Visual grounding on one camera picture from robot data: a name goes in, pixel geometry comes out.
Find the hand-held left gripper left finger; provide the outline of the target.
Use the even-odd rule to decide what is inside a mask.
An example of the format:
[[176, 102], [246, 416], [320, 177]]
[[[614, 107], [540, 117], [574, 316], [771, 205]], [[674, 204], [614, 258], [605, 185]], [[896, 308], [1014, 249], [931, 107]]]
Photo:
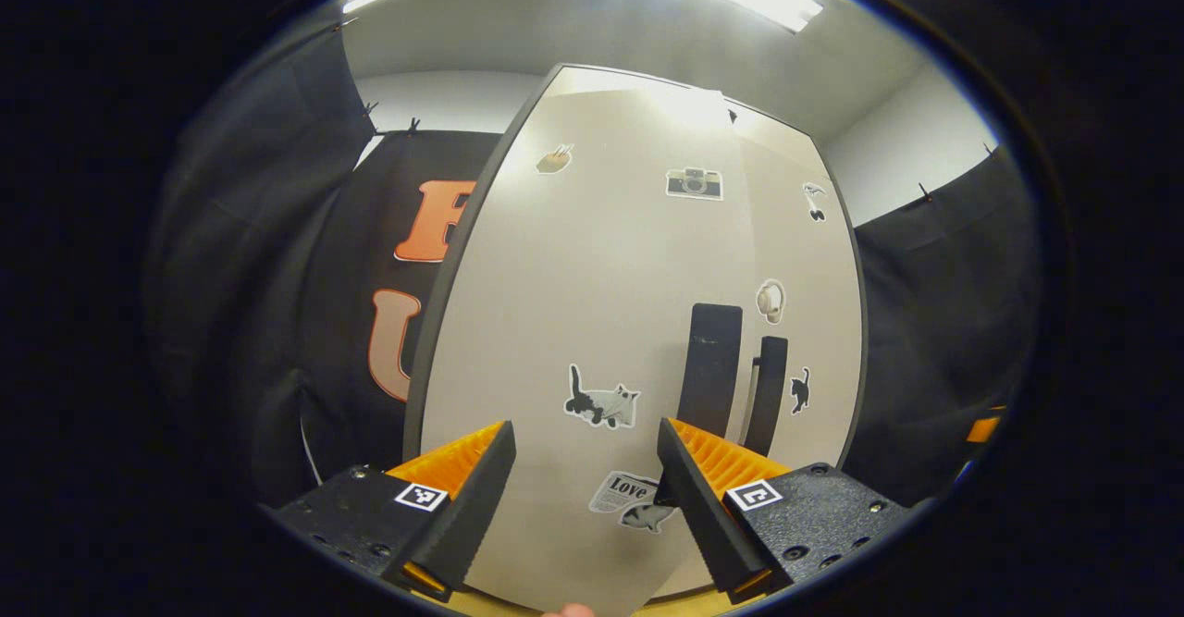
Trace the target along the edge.
[[266, 514], [358, 574], [448, 603], [485, 541], [516, 459], [496, 422], [388, 470], [350, 465]]

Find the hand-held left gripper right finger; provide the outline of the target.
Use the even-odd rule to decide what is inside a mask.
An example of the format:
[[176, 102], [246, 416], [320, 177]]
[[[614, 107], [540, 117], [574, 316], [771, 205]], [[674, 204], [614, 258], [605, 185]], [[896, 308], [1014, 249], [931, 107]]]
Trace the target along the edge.
[[789, 469], [670, 416], [657, 457], [712, 584], [732, 603], [823, 583], [916, 516], [834, 465]]

